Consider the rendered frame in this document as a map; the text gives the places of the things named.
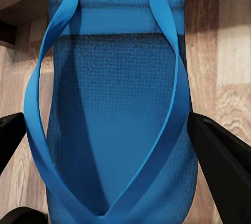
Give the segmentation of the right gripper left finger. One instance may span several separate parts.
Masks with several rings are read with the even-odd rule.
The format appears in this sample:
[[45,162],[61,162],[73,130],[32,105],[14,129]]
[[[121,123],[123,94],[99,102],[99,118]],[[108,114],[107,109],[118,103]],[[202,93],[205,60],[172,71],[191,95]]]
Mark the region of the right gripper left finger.
[[22,112],[0,118],[0,175],[26,134]]

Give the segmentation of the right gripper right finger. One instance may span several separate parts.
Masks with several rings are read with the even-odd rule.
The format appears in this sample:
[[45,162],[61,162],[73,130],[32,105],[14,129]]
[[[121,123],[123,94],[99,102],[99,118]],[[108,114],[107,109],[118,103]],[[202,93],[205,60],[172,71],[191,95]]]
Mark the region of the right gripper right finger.
[[194,112],[187,132],[223,224],[251,224],[251,147]]

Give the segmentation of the sandal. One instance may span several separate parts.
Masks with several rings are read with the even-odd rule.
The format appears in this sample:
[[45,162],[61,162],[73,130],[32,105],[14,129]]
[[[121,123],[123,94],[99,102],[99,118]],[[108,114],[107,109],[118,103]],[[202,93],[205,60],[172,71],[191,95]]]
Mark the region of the sandal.
[[[47,3],[24,121],[51,224],[182,224],[198,176],[185,0]],[[51,47],[45,138],[39,80]]]

